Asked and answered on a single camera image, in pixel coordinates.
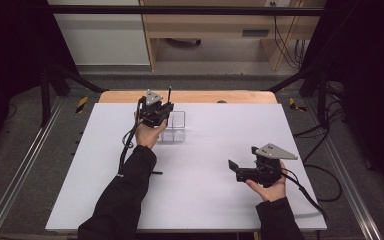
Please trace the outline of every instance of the white wall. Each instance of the white wall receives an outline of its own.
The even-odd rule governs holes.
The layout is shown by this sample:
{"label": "white wall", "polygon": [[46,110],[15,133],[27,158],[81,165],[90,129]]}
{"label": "white wall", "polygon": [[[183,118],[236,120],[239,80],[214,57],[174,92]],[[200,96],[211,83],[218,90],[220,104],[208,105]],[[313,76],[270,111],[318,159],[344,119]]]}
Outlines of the white wall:
{"label": "white wall", "polygon": [[[139,5],[137,0],[48,0],[51,5]],[[76,65],[149,65],[140,15],[55,14]]]}

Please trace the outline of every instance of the black horizontal bar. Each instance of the black horizontal bar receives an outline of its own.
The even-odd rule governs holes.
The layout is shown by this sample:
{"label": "black horizontal bar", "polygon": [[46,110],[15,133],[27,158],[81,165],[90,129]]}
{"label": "black horizontal bar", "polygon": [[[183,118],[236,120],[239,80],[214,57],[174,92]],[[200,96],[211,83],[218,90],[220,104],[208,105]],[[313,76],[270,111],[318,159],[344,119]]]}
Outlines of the black horizontal bar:
{"label": "black horizontal bar", "polygon": [[222,7],[222,6],[98,6],[49,5],[25,6],[27,9],[46,10],[56,14],[169,14],[169,15],[257,15],[257,16],[323,16],[341,13],[324,8],[284,7]]}

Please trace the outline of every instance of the white tabletop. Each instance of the white tabletop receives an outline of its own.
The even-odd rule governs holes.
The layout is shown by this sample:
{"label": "white tabletop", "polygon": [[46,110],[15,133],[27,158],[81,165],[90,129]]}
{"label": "white tabletop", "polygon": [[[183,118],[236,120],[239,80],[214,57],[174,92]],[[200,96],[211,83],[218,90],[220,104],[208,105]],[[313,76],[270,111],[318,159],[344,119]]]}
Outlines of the white tabletop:
{"label": "white tabletop", "polygon": [[[236,182],[228,159],[254,168],[251,146],[273,143],[299,156],[280,104],[175,103],[186,112],[185,141],[158,142],[149,192],[142,203],[139,232],[255,231],[255,206],[261,201]],[[117,173],[121,139],[133,126],[136,104],[94,106],[46,229],[76,232]],[[315,199],[301,160],[283,160]],[[322,215],[287,181],[295,220],[301,230],[324,230]]]}

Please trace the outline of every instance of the black sleeve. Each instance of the black sleeve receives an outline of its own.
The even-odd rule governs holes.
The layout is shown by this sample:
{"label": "black sleeve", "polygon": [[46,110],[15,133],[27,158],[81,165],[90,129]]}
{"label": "black sleeve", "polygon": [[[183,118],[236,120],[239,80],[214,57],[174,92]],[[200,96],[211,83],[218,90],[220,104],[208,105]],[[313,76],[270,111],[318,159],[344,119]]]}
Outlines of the black sleeve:
{"label": "black sleeve", "polygon": [[157,158],[147,147],[137,146],[96,203],[91,218],[78,228],[78,239],[132,240],[148,192],[149,176]]}
{"label": "black sleeve", "polygon": [[288,199],[262,202],[256,207],[261,221],[261,240],[303,240]]}

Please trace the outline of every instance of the wooden cabinet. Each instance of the wooden cabinet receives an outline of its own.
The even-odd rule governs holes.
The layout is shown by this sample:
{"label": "wooden cabinet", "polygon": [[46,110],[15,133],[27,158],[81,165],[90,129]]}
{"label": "wooden cabinet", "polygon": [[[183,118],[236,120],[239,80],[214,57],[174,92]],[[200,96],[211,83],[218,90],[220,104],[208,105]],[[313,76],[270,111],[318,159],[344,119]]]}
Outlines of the wooden cabinet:
{"label": "wooden cabinet", "polygon": [[[268,0],[140,0],[142,6],[240,6],[264,7]],[[290,0],[288,7],[323,7],[325,0]],[[151,67],[154,69],[161,38],[259,38],[269,63],[277,70],[282,52],[275,43],[273,16],[219,15],[143,15],[145,36]],[[309,40],[319,17],[276,17],[276,25],[284,41]],[[280,36],[276,36],[279,46]]]}

